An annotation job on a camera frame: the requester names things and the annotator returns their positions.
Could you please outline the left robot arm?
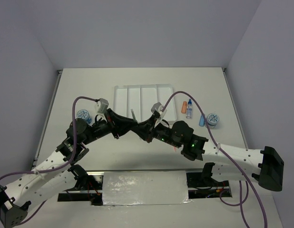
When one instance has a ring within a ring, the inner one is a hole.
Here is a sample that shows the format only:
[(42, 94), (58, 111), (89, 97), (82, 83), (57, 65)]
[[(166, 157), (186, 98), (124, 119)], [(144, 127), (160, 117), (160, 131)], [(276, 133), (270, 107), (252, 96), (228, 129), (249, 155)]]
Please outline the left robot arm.
[(60, 191), (87, 186), (88, 174), (78, 165), (89, 151), (89, 143), (113, 134), (118, 138), (137, 121), (120, 116), (111, 109), (105, 118), (89, 125), (84, 119), (74, 119), (67, 129), (66, 139), (41, 164), (5, 185), (0, 185), (0, 221), (5, 228), (13, 228), (26, 221), (28, 213)]

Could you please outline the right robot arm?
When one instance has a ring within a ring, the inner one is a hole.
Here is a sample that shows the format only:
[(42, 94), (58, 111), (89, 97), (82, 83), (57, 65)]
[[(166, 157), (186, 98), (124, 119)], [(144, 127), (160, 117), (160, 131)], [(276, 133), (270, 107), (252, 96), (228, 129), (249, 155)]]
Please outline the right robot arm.
[(157, 122), (153, 114), (149, 120), (136, 124), (132, 131), (147, 143), (157, 139), (181, 149), (190, 161), (205, 163), (202, 182), (207, 186), (225, 180), (254, 181), (266, 190), (282, 191), (284, 161), (273, 148), (261, 150), (239, 148), (194, 134), (184, 121), (176, 121), (172, 127)]

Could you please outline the orange eraser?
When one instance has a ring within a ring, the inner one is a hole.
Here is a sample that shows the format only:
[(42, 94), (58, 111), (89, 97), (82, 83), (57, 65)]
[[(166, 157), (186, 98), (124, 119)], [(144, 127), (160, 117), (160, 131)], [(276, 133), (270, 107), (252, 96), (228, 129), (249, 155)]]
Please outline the orange eraser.
[(187, 101), (184, 101), (182, 104), (181, 113), (185, 114), (187, 110)]

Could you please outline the green white pen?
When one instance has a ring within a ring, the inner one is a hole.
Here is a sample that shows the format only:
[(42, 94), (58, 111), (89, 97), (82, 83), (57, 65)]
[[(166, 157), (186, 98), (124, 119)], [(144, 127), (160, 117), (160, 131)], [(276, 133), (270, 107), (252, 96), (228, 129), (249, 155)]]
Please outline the green white pen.
[(130, 109), (130, 111), (131, 111), (131, 115), (132, 115), (132, 119), (133, 119), (133, 121), (137, 123), (137, 120), (136, 120), (136, 116), (135, 116), (134, 110), (133, 110), (133, 109)]

